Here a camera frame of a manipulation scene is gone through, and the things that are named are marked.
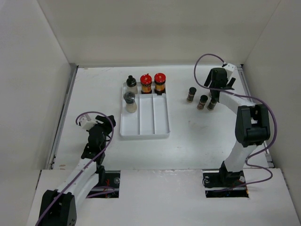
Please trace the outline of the small black cap spice bottle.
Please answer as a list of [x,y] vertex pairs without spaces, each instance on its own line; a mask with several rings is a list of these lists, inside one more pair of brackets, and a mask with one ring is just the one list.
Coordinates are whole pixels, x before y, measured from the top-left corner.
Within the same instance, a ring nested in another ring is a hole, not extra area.
[[195,87],[190,87],[188,96],[187,96],[187,102],[191,103],[194,100],[194,96],[196,94],[197,89]]

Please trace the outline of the clear cap salt grinder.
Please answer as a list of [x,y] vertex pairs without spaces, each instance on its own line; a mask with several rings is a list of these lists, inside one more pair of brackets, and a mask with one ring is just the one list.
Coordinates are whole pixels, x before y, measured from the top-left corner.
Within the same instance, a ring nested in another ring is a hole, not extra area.
[[135,113],[137,110],[137,104],[135,101],[135,93],[128,91],[123,95],[124,101],[126,102],[126,110],[129,113]]

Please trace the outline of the black knob cream grinder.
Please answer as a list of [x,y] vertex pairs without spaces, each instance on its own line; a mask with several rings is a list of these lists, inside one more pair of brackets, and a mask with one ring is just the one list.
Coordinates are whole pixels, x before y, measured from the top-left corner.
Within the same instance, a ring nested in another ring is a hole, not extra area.
[[126,85],[127,91],[133,92],[134,94],[138,94],[137,81],[132,75],[128,76],[126,80]]

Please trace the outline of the red lid dark sauce jar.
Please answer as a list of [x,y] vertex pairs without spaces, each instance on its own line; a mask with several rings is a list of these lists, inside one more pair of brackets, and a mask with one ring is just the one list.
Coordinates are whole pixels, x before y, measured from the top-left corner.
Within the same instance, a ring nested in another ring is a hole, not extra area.
[[152,77],[147,73],[140,77],[141,82],[141,93],[142,94],[151,94],[152,93]]

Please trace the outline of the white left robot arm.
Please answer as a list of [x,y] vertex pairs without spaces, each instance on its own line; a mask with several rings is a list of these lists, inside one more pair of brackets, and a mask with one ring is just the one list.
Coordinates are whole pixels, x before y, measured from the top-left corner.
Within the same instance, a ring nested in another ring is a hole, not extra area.
[[54,190],[47,190],[41,200],[38,226],[74,226],[77,211],[94,187],[105,184],[105,151],[110,145],[116,121],[114,116],[94,112],[95,119],[84,112],[76,118],[76,125],[88,132],[87,144],[78,165],[68,178]]

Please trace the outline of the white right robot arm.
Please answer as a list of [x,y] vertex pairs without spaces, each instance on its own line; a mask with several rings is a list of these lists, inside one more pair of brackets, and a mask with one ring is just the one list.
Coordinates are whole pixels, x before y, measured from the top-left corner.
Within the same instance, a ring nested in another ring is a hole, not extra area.
[[235,145],[218,172],[203,174],[206,188],[235,187],[244,183],[245,161],[258,146],[270,138],[268,108],[228,94],[227,90],[232,89],[234,82],[235,78],[228,78],[226,69],[213,68],[204,83],[211,93],[208,110],[213,110],[220,103],[236,114]]

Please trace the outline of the white divided organizer tray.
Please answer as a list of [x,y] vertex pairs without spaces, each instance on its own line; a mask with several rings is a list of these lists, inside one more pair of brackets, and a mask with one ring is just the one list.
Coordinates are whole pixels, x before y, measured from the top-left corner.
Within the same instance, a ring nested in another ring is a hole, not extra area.
[[124,140],[164,139],[170,135],[167,96],[141,93],[141,83],[137,83],[135,96],[137,110],[129,113],[126,102],[121,99],[120,136]]

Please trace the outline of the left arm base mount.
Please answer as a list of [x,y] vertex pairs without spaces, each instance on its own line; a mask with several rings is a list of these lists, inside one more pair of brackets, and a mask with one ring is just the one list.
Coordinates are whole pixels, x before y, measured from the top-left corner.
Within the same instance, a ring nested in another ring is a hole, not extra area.
[[121,173],[120,171],[103,171],[99,175],[99,182],[88,193],[88,196],[98,194],[94,198],[119,198]]

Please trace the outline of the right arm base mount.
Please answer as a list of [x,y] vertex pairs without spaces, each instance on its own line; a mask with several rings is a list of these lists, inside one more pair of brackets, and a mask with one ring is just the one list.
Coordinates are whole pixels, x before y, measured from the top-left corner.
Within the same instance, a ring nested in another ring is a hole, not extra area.
[[224,164],[218,171],[203,172],[206,198],[248,198],[243,171],[228,172]]

